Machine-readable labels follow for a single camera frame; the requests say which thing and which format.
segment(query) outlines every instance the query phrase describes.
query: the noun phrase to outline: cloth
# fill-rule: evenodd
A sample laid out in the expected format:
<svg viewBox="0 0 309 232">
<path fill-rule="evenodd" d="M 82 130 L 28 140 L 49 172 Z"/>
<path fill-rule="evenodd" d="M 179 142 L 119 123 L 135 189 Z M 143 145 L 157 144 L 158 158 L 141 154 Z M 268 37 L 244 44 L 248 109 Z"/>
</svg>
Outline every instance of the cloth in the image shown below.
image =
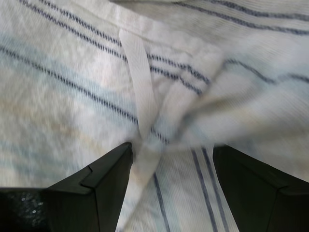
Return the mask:
<svg viewBox="0 0 309 232">
<path fill-rule="evenodd" d="M 238 231 L 229 144 L 309 180 L 305 1 L 0 1 L 0 185 L 47 187 L 122 142 L 118 231 Z"/>
</svg>

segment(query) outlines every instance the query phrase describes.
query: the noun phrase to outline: white strap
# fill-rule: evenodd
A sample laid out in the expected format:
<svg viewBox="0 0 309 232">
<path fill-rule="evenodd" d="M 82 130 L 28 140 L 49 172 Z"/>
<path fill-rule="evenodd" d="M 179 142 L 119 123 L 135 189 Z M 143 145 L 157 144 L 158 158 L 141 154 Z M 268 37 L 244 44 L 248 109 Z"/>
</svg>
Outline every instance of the white strap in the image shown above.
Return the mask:
<svg viewBox="0 0 309 232">
<path fill-rule="evenodd" d="M 141 137 L 144 139 L 158 114 L 148 58 L 140 37 L 122 29 L 119 37 L 129 62 L 139 129 Z"/>
</svg>

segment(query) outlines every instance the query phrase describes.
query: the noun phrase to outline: black plastic object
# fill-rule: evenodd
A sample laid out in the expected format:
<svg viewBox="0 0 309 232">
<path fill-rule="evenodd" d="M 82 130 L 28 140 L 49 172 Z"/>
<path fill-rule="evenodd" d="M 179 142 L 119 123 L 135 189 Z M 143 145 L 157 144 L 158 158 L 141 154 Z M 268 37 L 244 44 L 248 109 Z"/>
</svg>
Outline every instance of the black plastic object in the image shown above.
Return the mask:
<svg viewBox="0 0 309 232">
<path fill-rule="evenodd" d="M 213 161 L 239 232 L 309 232 L 309 183 L 228 146 Z"/>
<path fill-rule="evenodd" d="M 0 231 L 114 232 L 132 162 L 124 143 L 49 188 L 0 188 Z"/>
</svg>

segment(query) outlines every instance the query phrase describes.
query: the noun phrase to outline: blue stripe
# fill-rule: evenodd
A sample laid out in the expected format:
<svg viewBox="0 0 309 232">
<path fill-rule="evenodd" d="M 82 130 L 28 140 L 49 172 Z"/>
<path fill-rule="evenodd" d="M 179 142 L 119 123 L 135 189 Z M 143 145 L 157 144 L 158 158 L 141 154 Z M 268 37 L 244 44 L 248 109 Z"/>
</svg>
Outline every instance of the blue stripe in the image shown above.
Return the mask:
<svg viewBox="0 0 309 232">
<path fill-rule="evenodd" d="M 255 16 L 255 17 L 297 19 L 297 20 L 307 21 L 307 22 L 309 21 L 309 15 L 306 15 L 306 14 L 261 12 L 261 11 L 255 11 L 255 10 L 249 9 L 247 7 L 238 5 L 230 1 L 224 1 L 224 0 L 203 0 L 203 1 L 210 2 L 213 4 L 223 5 L 230 9 L 234 9 L 234 10 L 237 10 L 245 14 Z"/>
<path fill-rule="evenodd" d="M 228 224 L 227 224 L 227 221 L 226 221 L 226 218 L 225 218 L 225 213 L 224 213 L 224 210 L 223 210 L 221 198 L 220 198 L 219 191 L 218 191 L 218 187 L 217 187 L 216 180 L 215 180 L 215 177 L 214 177 L 214 173 L 213 173 L 213 170 L 212 170 L 212 167 L 211 167 L 211 161 L 210 161 L 208 154 L 207 154 L 207 151 L 204 147 L 202 148 L 202 152 L 203 152 L 203 155 L 204 155 L 204 159 L 206 161 L 208 173 L 211 176 L 211 183 L 212 183 L 212 186 L 213 186 L 213 189 L 214 189 L 214 193 L 216 195 L 216 200 L 217 200 L 217 203 L 218 203 L 218 207 L 219 207 L 219 211 L 220 211 L 220 215 L 221 215 L 221 219 L 222 219 L 224 229 L 225 229 L 226 232 L 229 232 Z"/>
<path fill-rule="evenodd" d="M 156 176 L 156 173 L 154 174 L 154 185 L 155 185 L 156 194 L 158 196 L 160 210 L 161 210 L 161 214 L 162 214 L 162 217 L 163 217 L 163 220 L 164 220 L 166 231 L 170 232 L 169 221 L 168 221 L 168 218 L 166 216 L 164 202 L 163 202 L 163 198 L 162 198 L 162 193 L 161 193 L 161 189 L 160 189 L 160 186 L 159 186 L 159 181 L 158 181 L 158 178 Z"/>
<path fill-rule="evenodd" d="M 47 1 L 47 0 L 39 0 L 41 3 L 45 4 L 46 6 L 50 7 L 51 9 L 60 12 L 62 15 L 66 16 L 67 18 L 77 22 L 79 25 L 81 25 L 82 27 L 88 29 L 89 31 L 95 33 L 96 35 L 100 36 L 101 38 L 112 42 L 113 44 L 118 45 L 119 47 L 121 47 L 121 42 L 115 38 L 113 38 L 112 36 L 106 34 L 105 32 L 98 30 L 97 28 L 95 28 L 94 26 L 90 25 L 89 23 L 85 22 L 84 20 L 82 20 L 80 17 L 74 15 L 73 13 L 71 13 L 70 11 L 64 10 L 59 8 L 57 5 L 52 4 L 51 2 Z M 198 80 L 202 80 L 203 82 L 205 82 L 207 85 L 210 83 L 210 80 L 208 78 L 206 78 L 203 74 L 201 74 L 200 72 L 198 72 L 197 70 L 193 69 L 190 65 L 188 64 L 181 64 L 181 63 L 177 63 L 173 60 L 170 60 L 168 58 L 164 58 L 161 57 L 159 55 L 155 55 L 155 54 L 147 54 L 147 58 L 148 59 L 152 59 L 152 60 L 156 60 L 159 62 L 163 62 L 165 64 L 168 64 L 170 66 L 176 67 L 176 68 L 180 68 L 181 70 L 186 70 L 188 71 L 192 76 L 194 76 L 195 78 L 197 78 Z"/>
<path fill-rule="evenodd" d="M 278 26 L 267 26 L 267 25 L 260 25 L 260 24 L 255 24 L 255 23 L 251 23 L 251 22 L 247 22 L 244 21 L 242 19 L 239 18 L 235 18 L 232 16 L 228 16 L 222 13 L 218 13 L 215 11 L 210 11 L 201 7 L 197 7 L 197 6 L 192 6 L 183 2 L 176 2 L 173 3 L 185 8 L 189 8 L 192 10 L 196 10 L 211 16 L 215 16 L 215 17 L 219 17 L 222 18 L 224 20 L 242 25 L 244 27 L 248 27 L 248 28 L 252 28 L 252 29 L 259 29 L 259 30 L 270 30 L 270 31 L 277 31 L 277 32 L 282 32 L 282 33 L 289 33 L 289 34 L 293 34 L 293 35 L 309 35 L 309 31 L 308 30 L 300 30 L 300 29 L 294 29 L 294 28 L 283 28 L 283 27 L 278 27 Z"/>
<path fill-rule="evenodd" d="M 108 109 L 114 111 L 115 113 L 117 113 L 118 115 L 126 118 L 128 121 L 138 125 L 138 119 L 135 115 L 131 114 L 130 112 L 127 112 L 126 110 L 120 108 L 119 106 L 115 105 L 114 103 L 103 99 L 102 97 L 99 97 L 98 95 L 96 95 L 95 93 L 91 92 L 90 90 L 86 89 L 85 87 L 69 80 L 68 78 L 65 78 L 64 76 L 62 76 L 59 73 L 56 73 L 53 70 L 50 70 L 34 61 L 31 61 L 28 58 L 25 58 L 23 56 L 18 55 L 16 52 L 11 51 L 9 49 L 6 49 L 4 46 L 0 45 L 0 52 L 5 53 L 6 55 L 20 61 L 23 62 L 31 67 L 33 67 L 34 69 L 41 71 L 47 75 L 49 75 L 50 77 L 56 79 L 57 81 L 62 82 L 63 84 L 65 84 L 68 87 L 71 87 L 77 91 L 79 91 L 80 93 L 86 95 L 88 98 L 90 98 L 91 100 L 103 105 L 104 107 L 107 107 Z M 164 144 L 168 144 L 169 143 L 169 139 L 165 138 L 162 134 L 160 134 L 159 132 L 157 132 L 154 128 L 151 129 L 151 132 L 158 138 L 160 139 L 160 141 L 162 141 Z"/>
<path fill-rule="evenodd" d="M 120 53 L 118 53 L 116 50 L 106 47 L 102 44 L 100 44 L 99 42 L 95 41 L 94 39 L 91 39 L 90 37 L 86 36 L 85 34 L 82 34 L 80 32 L 78 32 L 77 30 L 75 30 L 74 28 L 72 28 L 71 26 L 57 20 L 56 18 L 54 18 L 53 16 L 51 16 L 50 14 L 48 14 L 47 12 L 43 11 L 42 9 L 38 8 L 36 5 L 33 5 L 31 3 L 28 3 L 27 0 L 19 0 L 20 3 L 22 3 L 23 5 L 25 5 L 26 7 L 30 8 L 31 10 L 33 10 L 34 12 L 42 15 L 43 17 L 45 17 L 46 19 L 48 19 L 49 21 L 55 23 L 56 25 L 68 30 L 69 32 L 73 33 L 74 35 L 76 35 L 77 37 L 79 37 L 80 39 L 92 44 L 93 46 L 97 47 L 98 49 L 107 52 L 108 54 L 111 54 L 117 58 L 122 59 L 124 62 L 127 62 L 127 58 L 125 55 L 122 55 Z M 151 72 L 155 72 L 155 73 L 162 73 L 165 77 L 173 77 L 176 76 L 176 80 L 180 80 L 180 82 L 189 90 L 194 91 L 197 95 L 201 94 L 201 90 L 192 86 L 190 83 L 184 81 L 181 77 L 179 77 L 178 75 L 175 74 L 171 74 L 169 71 L 165 71 L 162 70 L 161 68 L 157 68 L 157 67 L 153 67 L 150 66 L 150 71 Z"/>
<path fill-rule="evenodd" d="M 216 221 L 214 219 L 213 210 L 212 210 L 211 203 L 209 201 L 209 196 L 208 196 L 208 193 L 207 193 L 207 189 L 206 189 L 206 186 L 205 186 L 203 174 L 202 174 L 202 171 L 201 171 L 201 167 L 199 166 L 199 163 L 198 163 L 198 160 L 197 160 L 197 154 L 196 154 L 195 150 L 192 150 L 192 156 L 193 156 L 194 164 L 195 164 L 195 167 L 196 167 L 196 170 L 197 170 L 197 175 L 198 175 L 199 181 L 201 183 L 201 187 L 202 187 L 202 191 L 203 191 L 203 194 L 204 194 L 204 199 L 205 199 L 206 206 L 207 206 L 207 209 L 208 209 L 209 217 L 211 219 L 212 229 L 213 229 L 214 232 L 218 232 L 217 224 L 216 224 Z"/>
</svg>

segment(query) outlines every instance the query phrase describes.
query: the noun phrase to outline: white fabric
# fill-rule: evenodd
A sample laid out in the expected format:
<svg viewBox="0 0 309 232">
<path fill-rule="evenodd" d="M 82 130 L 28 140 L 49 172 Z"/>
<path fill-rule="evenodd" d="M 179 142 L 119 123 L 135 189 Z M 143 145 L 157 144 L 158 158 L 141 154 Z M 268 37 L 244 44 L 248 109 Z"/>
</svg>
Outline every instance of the white fabric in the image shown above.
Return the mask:
<svg viewBox="0 0 309 232">
<path fill-rule="evenodd" d="M 124 30 L 119 37 L 129 62 L 140 134 L 145 139 L 158 114 L 147 54 L 139 37 Z"/>
<path fill-rule="evenodd" d="M 308 9 L 0 1 L 0 185 L 49 186 L 130 141 L 119 231 L 238 231 L 214 144 L 309 181 Z"/>
</svg>

